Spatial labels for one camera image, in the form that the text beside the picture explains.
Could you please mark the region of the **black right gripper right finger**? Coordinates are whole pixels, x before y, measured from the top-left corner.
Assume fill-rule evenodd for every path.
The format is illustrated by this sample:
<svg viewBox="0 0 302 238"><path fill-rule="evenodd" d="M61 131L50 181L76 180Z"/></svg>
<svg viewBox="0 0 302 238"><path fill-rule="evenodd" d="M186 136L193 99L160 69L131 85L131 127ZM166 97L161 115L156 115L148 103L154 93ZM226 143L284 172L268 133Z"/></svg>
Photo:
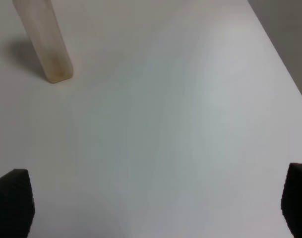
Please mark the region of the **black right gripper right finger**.
<svg viewBox="0 0 302 238"><path fill-rule="evenodd" d="M302 164L290 163L281 199L281 210L295 238L302 238Z"/></svg>

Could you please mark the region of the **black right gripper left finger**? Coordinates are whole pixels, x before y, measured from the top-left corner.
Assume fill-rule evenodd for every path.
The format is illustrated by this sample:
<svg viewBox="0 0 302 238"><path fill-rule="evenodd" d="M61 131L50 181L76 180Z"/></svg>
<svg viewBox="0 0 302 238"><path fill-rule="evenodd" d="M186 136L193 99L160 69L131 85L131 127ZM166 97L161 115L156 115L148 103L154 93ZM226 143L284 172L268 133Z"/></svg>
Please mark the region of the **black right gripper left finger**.
<svg viewBox="0 0 302 238"><path fill-rule="evenodd" d="M27 169L13 169L0 178L0 238L26 238L35 216Z"/></svg>

